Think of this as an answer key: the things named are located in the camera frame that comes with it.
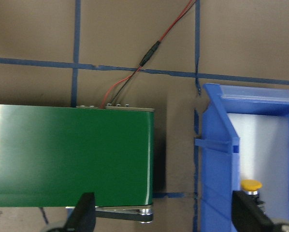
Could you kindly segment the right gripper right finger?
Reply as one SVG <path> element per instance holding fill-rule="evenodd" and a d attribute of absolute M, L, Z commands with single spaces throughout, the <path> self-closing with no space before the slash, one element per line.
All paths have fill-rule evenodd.
<path fill-rule="evenodd" d="M 238 232 L 274 232 L 276 225 L 242 190 L 232 192 L 231 221 Z"/>

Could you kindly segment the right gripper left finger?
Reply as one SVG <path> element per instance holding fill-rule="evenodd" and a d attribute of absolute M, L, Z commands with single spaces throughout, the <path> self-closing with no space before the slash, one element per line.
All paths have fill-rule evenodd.
<path fill-rule="evenodd" d="M 83 193 L 72 214 L 64 224 L 63 232 L 93 232 L 96 226 L 94 192 Z"/>

